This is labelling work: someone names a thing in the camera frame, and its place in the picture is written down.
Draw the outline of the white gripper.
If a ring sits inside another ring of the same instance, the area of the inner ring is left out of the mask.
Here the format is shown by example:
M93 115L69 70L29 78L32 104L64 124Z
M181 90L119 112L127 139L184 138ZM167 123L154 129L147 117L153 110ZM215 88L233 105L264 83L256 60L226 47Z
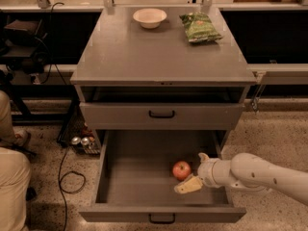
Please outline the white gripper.
M228 186L231 182L230 162L219 158L209 158L205 153L198 154L200 165L197 175L189 175L174 187L176 193L193 193L199 191L203 184L209 188Z

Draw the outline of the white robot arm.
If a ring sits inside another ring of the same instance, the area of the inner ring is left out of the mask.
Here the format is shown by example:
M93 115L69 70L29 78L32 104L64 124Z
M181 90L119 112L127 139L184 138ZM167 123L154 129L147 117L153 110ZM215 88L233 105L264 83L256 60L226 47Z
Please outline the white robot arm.
M236 191L264 195L271 190L308 205L308 173L272 164L256 155L240 153L231 160L198 154L197 174L190 174L174 187L185 194L208 188L227 187Z

